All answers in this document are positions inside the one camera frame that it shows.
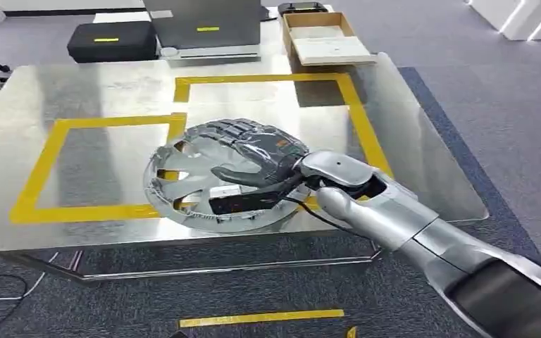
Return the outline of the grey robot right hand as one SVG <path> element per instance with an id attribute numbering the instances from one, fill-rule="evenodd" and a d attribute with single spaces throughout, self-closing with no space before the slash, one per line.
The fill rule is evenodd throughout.
<path id="1" fill-rule="evenodd" d="M 186 130 L 185 136 L 212 139 L 257 164 L 256 173 L 216 166 L 211 172 L 225 182 L 267 187 L 293 176 L 293 167 L 310 150 L 301 140 L 272 126 L 245 118 L 209 121 Z"/>

